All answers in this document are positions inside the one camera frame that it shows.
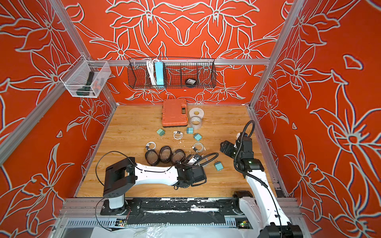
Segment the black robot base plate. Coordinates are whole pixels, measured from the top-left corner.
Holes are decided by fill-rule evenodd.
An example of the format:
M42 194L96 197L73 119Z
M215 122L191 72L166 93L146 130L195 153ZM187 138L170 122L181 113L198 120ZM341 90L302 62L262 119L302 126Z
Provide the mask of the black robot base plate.
M204 225L240 227L247 222L237 201L228 198L126 198L122 208L101 202L100 215L114 216L127 225Z

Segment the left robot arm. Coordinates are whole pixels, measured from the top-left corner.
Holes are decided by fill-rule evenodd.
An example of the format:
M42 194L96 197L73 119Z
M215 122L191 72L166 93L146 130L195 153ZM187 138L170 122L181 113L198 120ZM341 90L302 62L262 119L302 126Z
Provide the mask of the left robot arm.
M105 172L103 197L111 210L127 205L125 195L132 187L142 184L164 184L174 188L188 188L206 183L202 166L177 164L170 167L146 166L127 157L109 167Z

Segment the green charger plug front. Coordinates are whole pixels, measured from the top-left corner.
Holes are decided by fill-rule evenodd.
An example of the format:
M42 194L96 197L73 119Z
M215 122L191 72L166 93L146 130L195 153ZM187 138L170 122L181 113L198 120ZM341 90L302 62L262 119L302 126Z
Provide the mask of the green charger plug front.
M224 169L224 166L223 166L222 163L219 162L219 161L214 163L214 167L215 167L215 169L216 169L217 171L221 171L221 170Z

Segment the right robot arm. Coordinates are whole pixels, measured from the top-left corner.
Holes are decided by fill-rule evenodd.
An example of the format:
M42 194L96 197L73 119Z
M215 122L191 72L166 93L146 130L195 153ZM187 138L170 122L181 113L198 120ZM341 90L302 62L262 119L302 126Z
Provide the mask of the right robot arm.
M302 238L302 229L286 216L269 187L264 166L254 158L252 139L240 134L234 144L222 142L220 152L233 159L235 170L244 176L253 192L253 197L237 195L237 199L238 209L248 218L255 237Z

